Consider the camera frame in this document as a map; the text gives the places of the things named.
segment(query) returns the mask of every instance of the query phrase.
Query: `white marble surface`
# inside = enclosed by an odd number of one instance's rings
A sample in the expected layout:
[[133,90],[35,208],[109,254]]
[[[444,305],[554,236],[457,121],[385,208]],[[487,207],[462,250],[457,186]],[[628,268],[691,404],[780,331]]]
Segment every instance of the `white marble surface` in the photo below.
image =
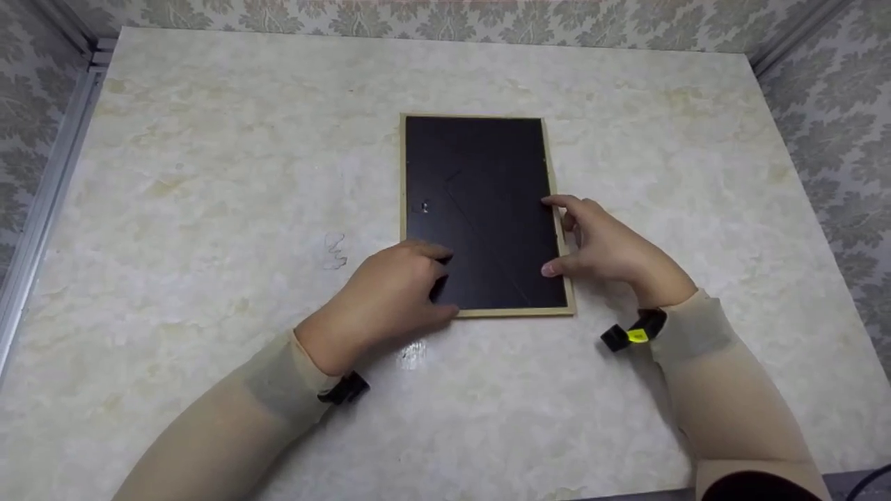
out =
[[[0,393],[0,498],[110,497],[395,242],[411,111],[544,117],[561,190],[723,298],[824,472],[891,459],[891,389],[742,55],[124,29]],[[597,348],[621,301],[576,294],[574,318],[460,321],[385,356],[264,498],[687,484],[652,363]]]

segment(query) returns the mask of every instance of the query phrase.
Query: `hand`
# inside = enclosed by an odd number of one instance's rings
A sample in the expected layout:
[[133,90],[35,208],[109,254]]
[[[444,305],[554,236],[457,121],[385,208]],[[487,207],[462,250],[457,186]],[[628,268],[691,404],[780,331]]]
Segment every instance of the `hand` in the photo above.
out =
[[446,275],[441,245],[406,240],[370,256],[343,289],[296,329],[300,345],[328,375],[344,374],[372,345],[445,324],[455,305],[434,305],[430,289]]
[[696,285],[673,259],[596,201],[552,195],[542,203],[566,209],[563,230],[573,232],[578,244],[577,252],[545,263],[542,275],[590,275],[626,282],[641,308],[680,304],[696,292]]

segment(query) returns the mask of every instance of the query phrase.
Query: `yellow tag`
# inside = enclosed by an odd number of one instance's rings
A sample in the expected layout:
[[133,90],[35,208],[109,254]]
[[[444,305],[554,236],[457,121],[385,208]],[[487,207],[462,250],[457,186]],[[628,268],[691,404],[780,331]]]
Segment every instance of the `yellow tag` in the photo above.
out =
[[633,329],[628,331],[628,340],[630,342],[647,342],[650,338],[647,337],[647,333],[643,329]]

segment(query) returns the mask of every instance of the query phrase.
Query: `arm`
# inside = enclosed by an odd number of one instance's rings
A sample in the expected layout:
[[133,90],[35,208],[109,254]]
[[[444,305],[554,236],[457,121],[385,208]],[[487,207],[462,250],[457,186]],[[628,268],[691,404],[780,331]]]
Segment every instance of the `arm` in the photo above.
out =
[[442,325],[433,305],[443,247],[406,241],[369,257],[328,304],[183,411],[124,480],[115,501],[243,499],[273,460],[319,421],[330,390],[368,348]]
[[555,195],[563,226],[581,233],[579,251],[546,263],[542,273],[593,275],[629,283],[641,308],[663,308],[666,325],[652,341],[674,419],[690,441],[697,499],[735,472],[759,471],[830,499],[782,395],[737,337],[718,300],[698,291],[662,250],[594,201]]

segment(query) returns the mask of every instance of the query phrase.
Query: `wall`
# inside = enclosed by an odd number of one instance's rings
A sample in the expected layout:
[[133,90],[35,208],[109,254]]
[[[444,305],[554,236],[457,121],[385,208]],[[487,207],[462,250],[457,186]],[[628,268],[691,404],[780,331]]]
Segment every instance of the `wall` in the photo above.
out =
[[0,0],[0,283],[86,62],[30,0]]
[[891,376],[891,2],[854,0],[763,84]]
[[752,54],[819,0],[67,0],[121,25]]

